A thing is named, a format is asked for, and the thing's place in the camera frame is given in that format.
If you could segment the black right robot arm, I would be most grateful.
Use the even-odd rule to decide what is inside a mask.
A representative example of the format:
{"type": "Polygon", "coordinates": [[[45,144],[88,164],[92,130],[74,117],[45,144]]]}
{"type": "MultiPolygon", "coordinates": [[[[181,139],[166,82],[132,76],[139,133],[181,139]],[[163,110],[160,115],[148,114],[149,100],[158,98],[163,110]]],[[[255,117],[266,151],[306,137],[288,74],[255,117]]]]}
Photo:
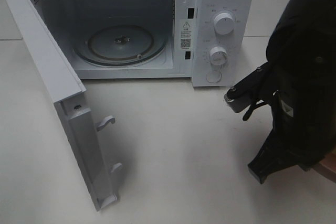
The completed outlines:
{"type": "Polygon", "coordinates": [[[272,130],[250,173],[309,170],[335,148],[335,0],[290,0],[266,49],[267,61],[224,96],[247,121],[268,105],[272,130]]]}

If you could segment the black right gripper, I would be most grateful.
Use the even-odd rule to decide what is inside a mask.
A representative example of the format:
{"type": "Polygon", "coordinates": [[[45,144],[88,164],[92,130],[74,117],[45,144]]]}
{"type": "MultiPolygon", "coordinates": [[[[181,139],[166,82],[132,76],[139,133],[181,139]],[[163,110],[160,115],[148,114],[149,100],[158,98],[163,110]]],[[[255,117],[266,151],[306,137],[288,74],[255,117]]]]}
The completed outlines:
{"type": "Polygon", "coordinates": [[[315,163],[313,155],[295,147],[291,139],[293,134],[286,132],[287,123],[279,100],[280,85],[277,75],[274,72],[268,76],[265,74],[270,68],[269,65],[261,65],[224,95],[224,101],[235,113],[250,108],[253,98],[257,99],[254,110],[264,105],[271,107],[272,130],[255,158],[248,164],[249,172],[260,184],[263,184],[270,174],[280,170],[299,166],[308,171],[315,163]]]}

